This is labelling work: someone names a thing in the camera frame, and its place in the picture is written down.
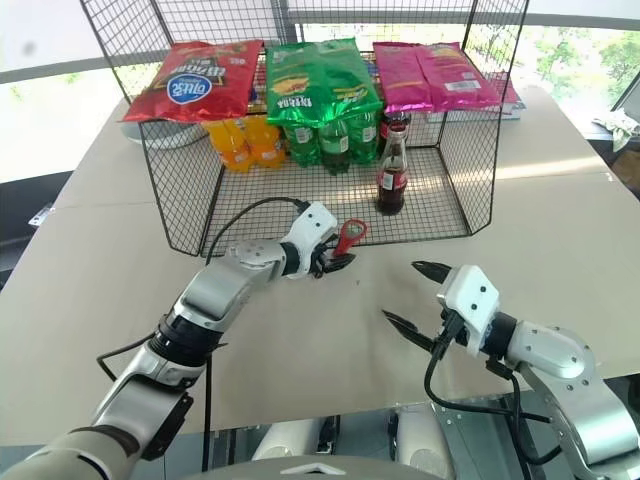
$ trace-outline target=green soda bottle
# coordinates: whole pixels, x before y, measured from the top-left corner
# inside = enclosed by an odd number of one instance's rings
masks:
[[[289,140],[289,151],[294,162],[301,167],[320,164],[318,135],[313,128],[303,126],[284,127],[284,134]]]
[[[349,170],[349,135],[342,120],[334,120],[318,130],[322,164],[331,175]]]
[[[354,163],[371,165],[378,148],[378,127],[375,112],[362,113],[346,120],[349,130],[349,151]]]

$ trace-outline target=snack bag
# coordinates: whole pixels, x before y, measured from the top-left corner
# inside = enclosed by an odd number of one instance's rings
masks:
[[[424,78],[415,48],[409,43],[374,42],[385,113],[410,110],[431,111],[431,92]]]
[[[355,39],[267,49],[267,120],[322,127],[382,108]]]
[[[262,40],[176,43],[123,121],[196,123],[245,116],[261,48]]]
[[[434,112],[500,104],[496,90],[471,64],[457,42],[417,45],[415,51],[429,82]]]

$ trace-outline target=red chip bag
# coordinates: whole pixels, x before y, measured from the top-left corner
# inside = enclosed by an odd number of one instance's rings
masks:
[[[123,121],[198,123],[245,116],[261,48],[261,40],[176,43]]]

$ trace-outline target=green chip bag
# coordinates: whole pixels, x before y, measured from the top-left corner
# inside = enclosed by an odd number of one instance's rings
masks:
[[[267,120],[322,127],[382,108],[355,39],[267,49]]]

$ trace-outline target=pink chip bag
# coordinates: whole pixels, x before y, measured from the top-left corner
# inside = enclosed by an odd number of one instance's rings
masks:
[[[414,48],[429,83],[434,112],[477,110],[500,104],[495,88],[471,64],[457,42]]]
[[[431,111],[429,84],[424,78],[414,46],[400,42],[374,42],[376,63],[387,104],[386,113]]]

